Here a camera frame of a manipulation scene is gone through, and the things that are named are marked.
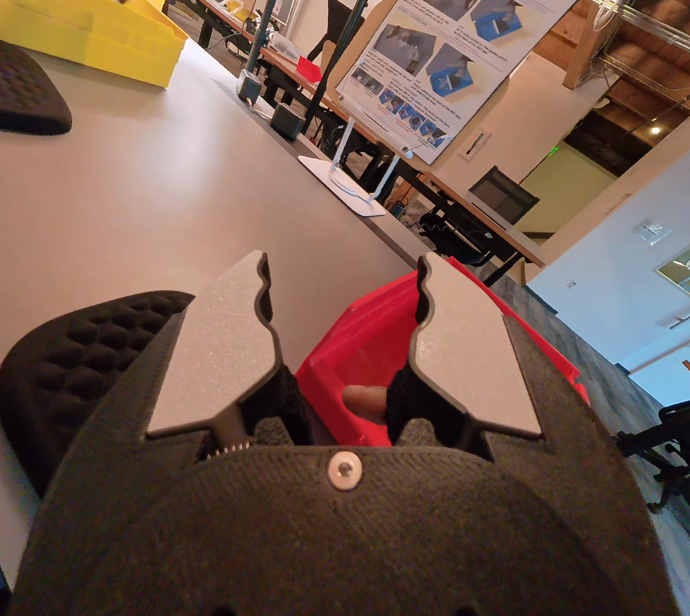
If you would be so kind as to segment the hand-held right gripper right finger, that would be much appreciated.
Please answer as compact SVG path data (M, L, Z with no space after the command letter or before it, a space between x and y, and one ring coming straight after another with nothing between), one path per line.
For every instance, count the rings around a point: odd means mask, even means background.
M435 252L419 258L418 292L418 327L409 347L415 375L472 427L540 439L501 310Z

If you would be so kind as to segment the yellow plastic bin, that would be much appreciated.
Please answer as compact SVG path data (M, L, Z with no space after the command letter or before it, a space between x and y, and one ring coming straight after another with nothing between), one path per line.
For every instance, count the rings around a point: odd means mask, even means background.
M147 0L1 0L1 40L166 88L187 34Z

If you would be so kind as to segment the person's right hand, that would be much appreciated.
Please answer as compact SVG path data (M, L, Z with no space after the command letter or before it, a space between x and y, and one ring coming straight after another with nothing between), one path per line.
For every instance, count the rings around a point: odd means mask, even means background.
M387 387L348 385L341 398L353 415L367 422L386 425Z

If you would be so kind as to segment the black disc floor lamp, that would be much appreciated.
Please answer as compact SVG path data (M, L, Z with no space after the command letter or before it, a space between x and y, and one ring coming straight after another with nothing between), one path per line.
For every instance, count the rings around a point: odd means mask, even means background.
M294 113L290 106L285 106L284 103L277 104L274 113L270 120L271 128L274 129L281 137L287 141L295 141L298 134L306 134L308 126L311 121L315 118L317 108L321 103L321 100L325 94L328 79L340 60L345 49L352 41L356 31L358 20L360 19L362 12L367 7L369 0L357 0L355 6L353 7L350 16L344 26L344 29L335 45L335 50L332 52L331 58L329 59L326 69L322 73L322 80L319 82L315 94L312 97L311 102L307 106L306 116L301 117L300 115Z

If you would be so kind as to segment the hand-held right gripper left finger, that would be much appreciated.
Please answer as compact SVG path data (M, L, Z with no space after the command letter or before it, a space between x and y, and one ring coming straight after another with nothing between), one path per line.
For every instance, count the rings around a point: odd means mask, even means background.
M268 256L254 250L190 303L177 329L147 434L208 430L215 439L248 439L242 406L279 372L280 341L271 326Z

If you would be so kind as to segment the long wooden desk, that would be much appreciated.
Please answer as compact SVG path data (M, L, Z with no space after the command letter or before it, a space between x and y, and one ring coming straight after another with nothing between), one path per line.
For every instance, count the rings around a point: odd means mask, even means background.
M253 42L248 31L242 31L242 22L223 8L216 0L182 0L202 20L198 44L204 50L209 48L213 31L228 38L229 41L244 39L247 45ZM501 260L485 280L490 286L502 278L516 263L524 260L538 267L539 247L526 234L520 232L508 219L496 213L478 196L471 192L451 192L433 174L418 172L410 162L400 159L393 173L387 178L383 194L378 196L380 203L411 202L415 193L422 194L432 204L432 214L443 224L437 224L430 214L422 216L418 224L422 238L431 242L441 241L438 251L451 251L451 256L464 262L464 254L458 257L455 251L470 248L480 253L473 267L483 266L492 258Z

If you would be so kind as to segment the instruction poster board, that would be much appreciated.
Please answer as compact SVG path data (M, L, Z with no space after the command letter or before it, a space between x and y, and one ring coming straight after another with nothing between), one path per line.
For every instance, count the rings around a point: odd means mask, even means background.
M429 172L578 1L382 1L332 70L328 94L396 157Z

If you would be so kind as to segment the red plastic bin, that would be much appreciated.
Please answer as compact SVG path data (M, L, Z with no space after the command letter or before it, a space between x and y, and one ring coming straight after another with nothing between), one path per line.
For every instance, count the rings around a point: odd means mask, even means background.
M457 261L449 263L504 314L542 437L480 431L415 375L409 347L418 327L417 271L350 305L298 370L303 396L335 440L327 450L336 460L332 467L345 469L338 476L353 478L367 454L398 450L493 461L495 439L548 455L578 456L576 450L587 450L592 411L584 388L574 384L576 369L485 284L461 270ZM387 387L385 426L345 408L341 396L348 385Z

